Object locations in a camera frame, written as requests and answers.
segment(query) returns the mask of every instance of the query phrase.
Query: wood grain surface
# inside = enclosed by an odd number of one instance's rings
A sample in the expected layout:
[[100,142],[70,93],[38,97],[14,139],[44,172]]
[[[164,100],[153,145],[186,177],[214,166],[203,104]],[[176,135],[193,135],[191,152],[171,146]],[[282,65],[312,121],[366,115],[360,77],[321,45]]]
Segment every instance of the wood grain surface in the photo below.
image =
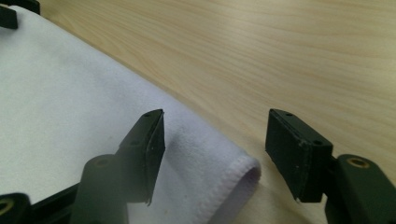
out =
[[264,152],[268,110],[396,184],[396,2],[41,0],[42,15],[166,90],[262,164],[235,223],[326,223]]

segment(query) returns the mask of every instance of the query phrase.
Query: white towel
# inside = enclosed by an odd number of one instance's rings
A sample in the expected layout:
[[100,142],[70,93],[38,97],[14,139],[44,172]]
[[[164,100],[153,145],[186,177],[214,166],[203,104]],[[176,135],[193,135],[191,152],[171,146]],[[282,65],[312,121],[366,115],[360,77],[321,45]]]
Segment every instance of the white towel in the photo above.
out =
[[133,223],[229,223],[260,165],[173,97],[20,7],[0,28],[0,194],[36,203],[76,184],[89,159],[115,153],[144,113],[164,110],[166,151],[151,206]]

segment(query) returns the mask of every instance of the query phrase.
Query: black plastic part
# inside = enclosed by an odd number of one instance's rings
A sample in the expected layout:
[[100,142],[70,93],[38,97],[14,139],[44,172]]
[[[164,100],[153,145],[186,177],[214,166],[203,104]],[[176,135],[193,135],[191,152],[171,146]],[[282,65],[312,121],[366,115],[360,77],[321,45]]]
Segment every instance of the black plastic part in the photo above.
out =
[[64,189],[43,201],[35,203],[33,205],[34,223],[69,223],[77,191],[78,184],[68,189]]
[[119,158],[104,155],[85,164],[70,224],[127,224]]
[[150,111],[128,132],[116,153],[126,174],[128,202],[151,202],[164,151],[163,111]]
[[289,112],[271,109],[265,148],[294,197],[318,203],[332,143]]
[[78,186],[71,224],[126,224],[127,203],[150,203],[165,150],[163,111],[144,114],[116,155],[88,161]]
[[0,223],[28,224],[30,223],[31,213],[27,195],[13,193],[0,196]]
[[0,27],[18,29],[17,12],[11,8],[0,6]]
[[0,0],[0,4],[23,7],[40,15],[40,3],[36,0]]
[[396,188],[372,161],[355,155],[338,157],[335,180],[353,224],[393,224]]

